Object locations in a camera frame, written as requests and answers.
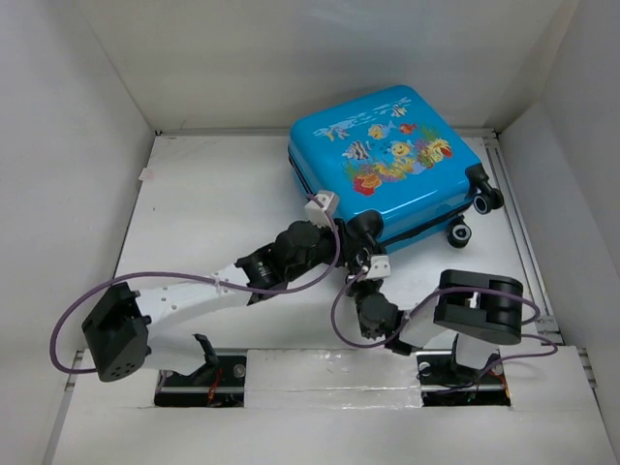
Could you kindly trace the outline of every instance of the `suitcase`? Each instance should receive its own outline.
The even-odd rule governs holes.
[[[480,159],[411,87],[398,85],[298,120],[289,160],[299,188],[340,197],[336,216],[349,222],[375,210],[388,252],[439,231],[464,247],[471,230],[462,213],[503,206]]]

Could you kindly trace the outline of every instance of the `wall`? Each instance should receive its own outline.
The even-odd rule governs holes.
[[[581,2],[541,101],[501,143],[567,342],[588,350],[620,456],[620,29],[614,0]]]
[[[0,61],[0,450],[30,465],[66,382],[52,325],[113,273],[153,138],[70,1],[0,0]]]
[[[147,120],[164,130],[288,127],[395,83],[412,84],[458,126],[513,120],[523,110],[514,102],[494,109],[509,90],[517,101],[540,90],[548,58],[528,56],[563,3],[78,1]],[[560,37],[566,23],[556,23]]]

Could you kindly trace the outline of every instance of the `white floor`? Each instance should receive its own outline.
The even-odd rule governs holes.
[[[488,164],[482,140],[467,141]],[[275,136],[158,138],[118,273],[206,274],[303,219],[304,200],[293,182],[286,145],[286,138]],[[390,300],[412,306],[435,288],[446,268],[524,281],[504,213],[471,213],[466,219],[474,235],[463,250],[438,235],[393,255],[392,276],[383,287]],[[220,311],[193,321],[191,329],[220,348],[342,349],[328,317],[342,280],[336,270],[310,292]],[[351,302],[343,304],[340,322],[362,342]],[[450,340],[440,337],[433,347],[447,347]],[[521,344],[502,353],[540,349]],[[372,357],[355,356],[352,368],[363,371],[372,366]],[[411,369],[415,373],[413,360]],[[401,409],[393,404],[369,409],[372,405],[360,402],[337,408],[338,402],[346,407],[346,399],[322,408],[310,408],[302,399],[275,409],[270,395],[270,404],[259,401],[245,409],[159,409],[152,406],[154,371],[109,385],[83,377],[53,463],[616,463],[574,348],[562,348],[553,358],[507,364],[506,373],[511,408],[422,409],[414,396],[410,408]],[[302,367],[295,372],[302,374]]]

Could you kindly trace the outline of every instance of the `robotic arm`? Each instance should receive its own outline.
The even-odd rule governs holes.
[[[101,381],[118,381],[149,367],[179,373],[196,385],[204,383],[219,366],[211,343],[203,334],[175,329],[206,313],[294,292],[287,289],[290,283],[319,264],[346,266],[349,277],[358,277],[349,295],[356,302],[361,334],[389,338],[386,348],[398,354],[408,356],[440,332],[454,329],[459,333],[456,362],[480,369],[496,345],[520,341],[521,304],[505,297],[444,294],[406,321],[405,312],[380,293],[383,279],[390,274],[388,255],[378,241],[381,216],[366,211],[344,224],[331,220],[337,203],[335,194],[320,192],[316,201],[306,205],[309,221],[292,223],[272,243],[212,273],[212,286],[183,282],[140,291],[127,283],[110,287],[82,324]],[[519,297],[523,292],[522,285],[511,278],[445,271],[439,289],[452,287]]]

